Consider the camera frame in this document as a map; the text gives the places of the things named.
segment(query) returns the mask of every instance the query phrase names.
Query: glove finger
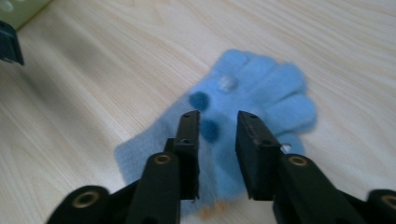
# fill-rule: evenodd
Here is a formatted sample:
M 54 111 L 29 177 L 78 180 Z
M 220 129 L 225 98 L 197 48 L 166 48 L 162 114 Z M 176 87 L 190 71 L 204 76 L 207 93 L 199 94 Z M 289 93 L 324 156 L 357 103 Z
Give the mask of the glove finger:
M 254 105 L 266 108 L 286 97 L 305 93 L 303 72 L 292 63 L 284 63 L 275 68 L 265 79 L 257 82 L 247 96 Z
M 259 82 L 265 80 L 275 67 L 276 61 L 273 58 L 267 56 L 253 57 L 236 73 L 236 91 L 239 94 L 249 91 L 252 87 L 257 86 Z
M 317 110 L 311 99 L 294 94 L 268 107 L 262 116 L 256 113 L 275 135 L 285 132 L 301 133 L 316 123 Z

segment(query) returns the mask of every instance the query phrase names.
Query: wooden table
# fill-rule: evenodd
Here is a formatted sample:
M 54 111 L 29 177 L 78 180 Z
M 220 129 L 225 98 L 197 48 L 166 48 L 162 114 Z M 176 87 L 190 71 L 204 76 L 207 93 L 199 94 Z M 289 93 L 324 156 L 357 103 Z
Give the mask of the wooden table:
M 55 0 L 0 62 L 0 223 L 43 223 L 71 190 L 124 186 L 114 148 L 226 49 L 296 63 L 318 107 L 302 136 L 334 185 L 396 189 L 395 1 Z M 276 223 L 245 197 L 209 220 Z

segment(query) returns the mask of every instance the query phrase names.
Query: black object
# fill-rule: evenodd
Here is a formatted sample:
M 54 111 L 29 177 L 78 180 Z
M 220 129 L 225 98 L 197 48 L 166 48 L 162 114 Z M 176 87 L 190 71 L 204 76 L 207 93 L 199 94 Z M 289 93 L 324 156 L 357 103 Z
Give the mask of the black object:
M 17 33 L 4 21 L 0 21 L 0 59 L 9 63 L 24 64 Z
M 114 194 L 86 186 L 70 193 L 48 223 L 179 223 L 179 200 L 198 197 L 199 112 L 180 118 L 177 137 L 148 158 L 140 180 Z M 238 114 L 235 150 L 249 198 L 274 200 L 277 223 L 396 223 L 396 191 L 367 202 L 336 189 L 307 157 L 287 154 L 255 115 Z

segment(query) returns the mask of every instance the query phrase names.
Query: glove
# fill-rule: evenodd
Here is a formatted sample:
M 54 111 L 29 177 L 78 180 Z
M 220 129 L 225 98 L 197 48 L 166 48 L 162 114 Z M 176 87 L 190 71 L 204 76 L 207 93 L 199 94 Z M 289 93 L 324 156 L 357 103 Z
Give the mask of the glove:
M 303 73 L 292 63 L 231 49 L 209 74 L 182 95 L 147 130 L 115 149 L 123 178 L 130 184 L 142 175 L 147 158 L 163 151 L 176 136 L 179 117 L 201 112 L 199 165 L 200 200 L 181 203 L 182 216 L 216 200 L 232 200 L 244 192 L 235 147 L 239 110 L 257 115 L 290 153 L 304 154 L 298 133 L 316 123 L 314 103 L 305 95 Z

